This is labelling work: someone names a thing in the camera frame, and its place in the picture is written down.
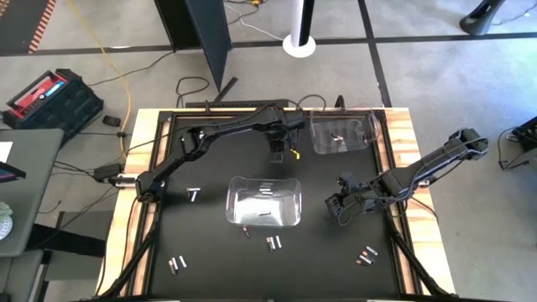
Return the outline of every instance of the yellow object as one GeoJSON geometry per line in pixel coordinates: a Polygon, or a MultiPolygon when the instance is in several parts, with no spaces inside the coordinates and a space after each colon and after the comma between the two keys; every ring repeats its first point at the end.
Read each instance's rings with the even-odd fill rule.
{"type": "Polygon", "coordinates": [[[296,159],[300,159],[300,153],[298,153],[298,151],[291,149],[291,152],[295,154],[296,159]]]}
{"type": "MultiPolygon", "coordinates": [[[[104,61],[107,63],[107,65],[110,68],[116,71],[117,75],[119,76],[119,79],[123,83],[123,88],[125,88],[125,92],[127,92],[127,115],[123,119],[121,132],[125,132],[125,127],[127,126],[128,118],[131,115],[131,106],[132,106],[131,92],[128,89],[127,79],[123,76],[123,73],[121,73],[119,69],[112,63],[112,60],[110,60],[110,58],[108,57],[107,52],[104,50],[104,47],[101,44],[101,41],[99,41],[99,38],[97,38],[93,30],[91,30],[90,25],[87,23],[86,19],[82,16],[78,7],[72,2],[72,0],[67,0],[67,4],[69,5],[70,9],[75,14],[76,18],[78,18],[78,20],[82,23],[87,33],[99,45],[99,48],[101,49],[101,52],[102,52],[102,58],[104,59],[104,61]]],[[[127,159],[127,154],[125,153],[125,150],[123,148],[123,138],[119,138],[119,148],[121,149],[121,154],[123,155],[123,157],[127,159]]]]}

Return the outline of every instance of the wooden table frame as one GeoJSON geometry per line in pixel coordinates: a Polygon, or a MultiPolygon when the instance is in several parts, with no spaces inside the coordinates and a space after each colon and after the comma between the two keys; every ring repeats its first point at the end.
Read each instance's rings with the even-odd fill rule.
{"type": "MultiPolygon", "coordinates": [[[[319,110],[320,108],[305,108],[305,110],[319,110]]],[[[382,161],[383,170],[397,167],[405,167],[420,159],[420,151],[416,142],[414,128],[410,118],[410,113],[407,108],[374,108],[376,110],[384,110],[386,117],[387,132],[384,129],[378,138],[378,149],[382,161]],[[389,136],[390,145],[384,143],[384,136],[389,136]]],[[[228,111],[245,111],[251,112],[254,108],[214,108],[213,112],[228,112],[228,111]]],[[[327,111],[340,110],[339,108],[327,108],[327,111]]],[[[348,111],[368,110],[371,108],[354,108],[347,109],[348,111]]],[[[155,139],[157,125],[159,124],[159,114],[161,112],[199,112],[203,113],[205,109],[140,109],[134,126],[133,138],[131,146],[155,139]]],[[[162,134],[166,134],[169,130],[169,121],[165,121],[162,127],[162,134]]],[[[159,152],[156,157],[156,162],[159,163],[164,159],[165,150],[168,138],[162,138],[159,144],[159,152]]],[[[125,165],[125,173],[140,174],[146,171],[150,166],[151,154],[154,145],[149,143],[143,147],[139,147],[131,151],[127,157],[125,165]]],[[[128,263],[133,255],[133,248],[136,245],[138,228],[143,227],[143,234],[147,234],[153,221],[153,213],[155,205],[149,205],[145,211],[145,225],[141,226],[142,221],[142,204],[134,202],[136,196],[135,189],[123,189],[117,197],[116,208],[114,211],[110,233],[107,239],[106,252],[106,267],[102,286],[98,294],[105,292],[119,276],[123,267],[128,263]]],[[[414,197],[424,202],[426,205],[434,209],[430,192],[428,189],[418,189],[414,197]]],[[[406,211],[405,219],[409,228],[409,233],[412,238],[414,253],[421,261],[425,269],[429,272],[436,282],[446,291],[455,293],[451,273],[447,263],[446,253],[442,244],[440,229],[436,219],[423,207],[413,202],[409,203],[406,211]]],[[[401,230],[401,223],[396,221],[396,225],[401,230]]],[[[145,269],[147,268],[148,253],[145,253],[138,265],[138,269],[133,276],[132,288],[129,292],[132,294],[143,293],[143,280],[145,269]]],[[[399,261],[403,273],[404,289],[407,294],[415,293],[413,278],[408,261],[399,250],[399,261]]]]}

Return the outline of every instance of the transparent bin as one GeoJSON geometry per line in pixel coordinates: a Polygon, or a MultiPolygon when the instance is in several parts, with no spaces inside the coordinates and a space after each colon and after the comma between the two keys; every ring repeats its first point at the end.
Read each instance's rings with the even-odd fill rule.
{"type": "Polygon", "coordinates": [[[300,182],[233,177],[227,191],[226,218],[251,227],[294,227],[300,222],[300,182]]]}
{"type": "Polygon", "coordinates": [[[378,121],[373,111],[364,117],[321,117],[310,112],[310,132],[313,149],[318,154],[334,154],[360,150],[378,138],[378,121]]]}

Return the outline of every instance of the white base stand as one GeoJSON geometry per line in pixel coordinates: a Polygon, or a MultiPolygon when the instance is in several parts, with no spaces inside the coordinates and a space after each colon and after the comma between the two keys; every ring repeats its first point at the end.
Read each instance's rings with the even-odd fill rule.
{"type": "Polygon", "coordinates": [[[315,40],[313,38],[308,39],[308,43],[306,45],[300,46],[300,47],[294,47],[291,43],[291,35],[288,35],[284,39],[284,50],[286,53],[288,53],[291,56],[294,56],[295,58],[305,58],[310,55],[313,55],[315,52],[315,40]]]}

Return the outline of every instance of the concrete floor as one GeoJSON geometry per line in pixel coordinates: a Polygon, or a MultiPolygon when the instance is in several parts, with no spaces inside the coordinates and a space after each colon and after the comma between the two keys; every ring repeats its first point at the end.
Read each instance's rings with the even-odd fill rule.
{"type": "MultiPolygon", "coordinates": [[[[531,6],[533,1],[506,2],[497,21],[510,18],[531,6]]],[[[152,2],[141,0],[75,0],[105,46],[167,44],[167,37],[152,2]]],[[[373,32],[377,37],[464,34],[458,20],[479,0],[418,1],[366,0],[373,32]]],[[[247,12],[248,6],[234,5],[247,12]]],[[[316,38],[364,37],[360,10],[354,0],[317,1],[312,35],[316,38]]],[[[289,1],[270,0],[245,20],[279,37],[288,33],[289,1]]],[[[73,18],[63,1],[58,2],[41,49],[96,47],[73,18]]],[[[235,17],[227,12],[228,17],[235,17]]],[[[537,31],[531,14],[512,23],[494,26],[491,33],[537,31]]],[[[242,25],[230,26],[233,41],[267,40],[270,37],[242,25]]],[[[446,141],[460,127],[472,127],[490,138],[486,158],[463,164],[432,187],[440,218],[456,291],[464,297],[532,301],[537,296],[537,169],[524,166],[503,172],[498,167],[496,138],[505,129],[532,118],[537,113],[537,40],[503,39],[464,42],[422,42],[378,44],[389,94],[394,107],[409,107],[420,150],[426,154],[446,141]]],[[[126,72],[149,65],[160,52],[112,55],[126,72]]],[[[0,58],[0,92],[9,98],[44,70],[70,68],[86,83],[115,76],[100,55],[24,56],[0,58]]],[[[211,79],[200,51],[169,55],[152,70],[128,77],[133,95],[132,131],[136,111],[145,107],[173,107],[175,83],[182,76],[211,79]]],[[[349,106],[382,105],[371,55],[366,44],[319,46],[310,58],[290,58],[280,47],[234,49],[227,62],[225,79],[239,82],[225,100],[252,100],[288,97],[299,99],[310,93],[324,96],[329,103],[342,94],[349,106]]],[[[186,82],[184,91],[201,83],[186,82]]],[[[119,81],[95,87],[105,100],[104,112],[123,117],[126,97],[119,81]]],[[[212,100],[211,87],[187,102],[212,100]]],[[[114,130],[95,123],[87,131],[114,130]]],[[[513,157],[518,149],[503,141],[505,154],[513,157]]],[[[59,160],[82,168],[95,167],[119,155],[117,139],[78,136],[61,151],[59,160]],[[99,145],[109,145],[102,149],[99,145]]],[[[57,175],[49,183],[42,209],[47,211],[62,200],[51,214],[37,222],[53,226],[59,211],[78,211],[104,190],[90,179],[57,175]]],[[[111,211],[114,200],[94,211],[111,211]]],[[[92,279],[54,282],[47,301],[87,298],[95,288],[92,279]]]]}

